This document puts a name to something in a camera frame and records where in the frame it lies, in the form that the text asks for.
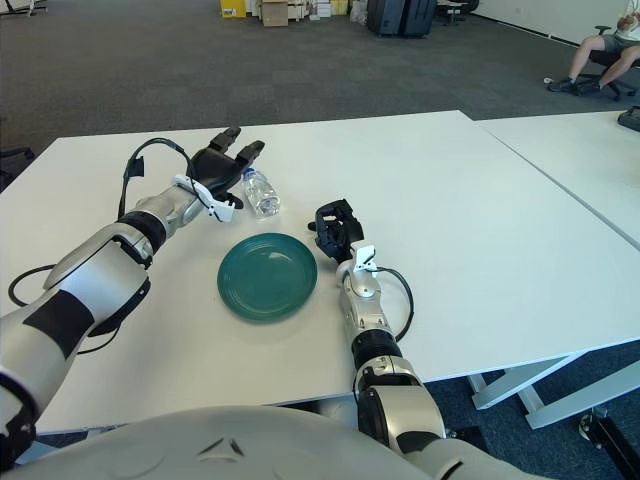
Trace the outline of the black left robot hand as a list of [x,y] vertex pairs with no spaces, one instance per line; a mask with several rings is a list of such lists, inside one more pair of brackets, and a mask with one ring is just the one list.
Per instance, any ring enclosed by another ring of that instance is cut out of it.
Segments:
[[215,200],[230,202],[238,210],[244,208],[243,201],[233,195],[230,189],[241,181],[243,173],[252,166],[265,147],[263,141],[257,140],[242,148],[234,158],[228,156],[227,150],[240,133],[239,127],[227,128],[192,157],[192,178],[205,186]]

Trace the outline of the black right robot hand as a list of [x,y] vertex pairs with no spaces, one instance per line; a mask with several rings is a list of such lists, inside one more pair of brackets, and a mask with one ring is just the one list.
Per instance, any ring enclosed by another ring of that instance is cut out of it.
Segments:
[[307,228],[315,233],[316,246],[338,264],[352,259],[351,245],[364,239],[362,226],[346,199],[319,207]]

